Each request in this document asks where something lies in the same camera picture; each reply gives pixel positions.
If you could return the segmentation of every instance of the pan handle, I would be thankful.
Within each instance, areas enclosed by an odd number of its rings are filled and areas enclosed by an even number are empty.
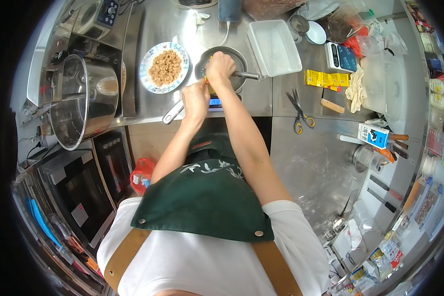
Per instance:
[[[173,119],[178,116],[179,113],[184,109],[183,100],[180,100],[176,105],[174,105],[171,110],[169,110],[165,116],[163,116],[163,123],[168,125]]]
[[[266,78],[265,75],[248,73],[248,72],[238,72],[238,71],[234,71],[232,73],[232,76],[255,79],[255,80],[265,80],[265,78]]]

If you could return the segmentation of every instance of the white bowl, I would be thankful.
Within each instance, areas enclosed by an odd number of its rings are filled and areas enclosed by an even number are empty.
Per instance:
[[[326,43],[326,31],[324,28],[318,23],[310,20],[309,23],[309,31],[306,32],[305,36],[309,42],[312,44],[324,44]]]

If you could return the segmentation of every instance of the white t-shirt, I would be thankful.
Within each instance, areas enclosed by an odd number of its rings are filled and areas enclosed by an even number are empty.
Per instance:
[[[102,272],[130,232],[140,201],[129,198],[120,204],[97,251]],[[292,201],[277,200],[262,209],[271,219],[275,243],[303,295],[321,295],[329,279],[327,258],[301,208]],[[168,289],[203,296],[276,296],[250,243],[153,230],[122,276],[118,293],[153,296]]]

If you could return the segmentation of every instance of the frying pan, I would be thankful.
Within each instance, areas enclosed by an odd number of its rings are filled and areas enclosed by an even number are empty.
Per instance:
[[[204,78],[205,76],[205,66],[211,59],[211,56],[214,55],[216,52],[223,52],[226,55],[231,56],[233,61],[235,62],[235,72],[232,74],[232,76],[229,78],[230,83],[232,85],[233,90],[236,93],[239,93],[242,90],[243,84],[245,84],[245,80],[247,78],[250,79],[257,79],[257,80],[264,80],[265,76],[259,75],[259,74],[252,74],[247,73],[248,66],[247,66],[247,60],[242,56],[241,53],[239,53],[237,50],[226,47],[226,46],[217,46],[213,47],[209,50],[206,50],[202,53],[201,58],[199,62],[194,66],[194,75],[197,80]],[[169,110],[165,116],[163,116],[163,123],[168,125],[170,124],[173,119],[184,109],[183,100],[180,100],[178,103],[176,103],[171,110]]]

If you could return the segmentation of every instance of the oven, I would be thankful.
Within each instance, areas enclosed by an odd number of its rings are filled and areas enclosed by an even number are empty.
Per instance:
[[[90,247],[98,246],[116,213],[92,151],[63,151],[38,170],[51,203],[74,234]]]

